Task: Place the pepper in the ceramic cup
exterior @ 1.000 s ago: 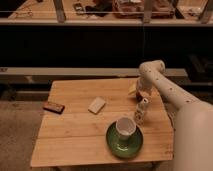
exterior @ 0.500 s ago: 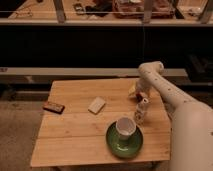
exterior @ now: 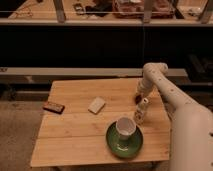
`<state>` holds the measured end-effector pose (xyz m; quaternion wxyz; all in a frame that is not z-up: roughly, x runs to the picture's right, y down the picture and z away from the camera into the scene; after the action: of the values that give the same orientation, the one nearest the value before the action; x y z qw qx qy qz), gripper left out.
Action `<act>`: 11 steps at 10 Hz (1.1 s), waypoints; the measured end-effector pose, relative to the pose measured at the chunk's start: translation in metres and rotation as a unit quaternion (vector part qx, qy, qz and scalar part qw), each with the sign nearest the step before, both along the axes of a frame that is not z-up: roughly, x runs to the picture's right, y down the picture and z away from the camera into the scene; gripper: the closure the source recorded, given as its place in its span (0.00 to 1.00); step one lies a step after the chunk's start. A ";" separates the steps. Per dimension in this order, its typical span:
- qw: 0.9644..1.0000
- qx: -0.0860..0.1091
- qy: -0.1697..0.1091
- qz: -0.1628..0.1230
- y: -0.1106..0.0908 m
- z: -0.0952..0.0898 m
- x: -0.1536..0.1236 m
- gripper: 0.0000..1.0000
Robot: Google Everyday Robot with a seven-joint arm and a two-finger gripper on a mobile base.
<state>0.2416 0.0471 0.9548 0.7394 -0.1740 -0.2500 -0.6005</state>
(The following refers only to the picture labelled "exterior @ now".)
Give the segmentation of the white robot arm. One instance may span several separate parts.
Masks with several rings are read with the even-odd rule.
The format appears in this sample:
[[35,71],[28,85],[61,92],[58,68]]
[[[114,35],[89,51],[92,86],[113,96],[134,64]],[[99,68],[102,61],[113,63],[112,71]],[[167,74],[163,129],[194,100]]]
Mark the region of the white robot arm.
[[213,171],[213,113],[168,80],[166,63],[146,63],[137,91],[156,87],[175,109],[171,123],[169,171]]

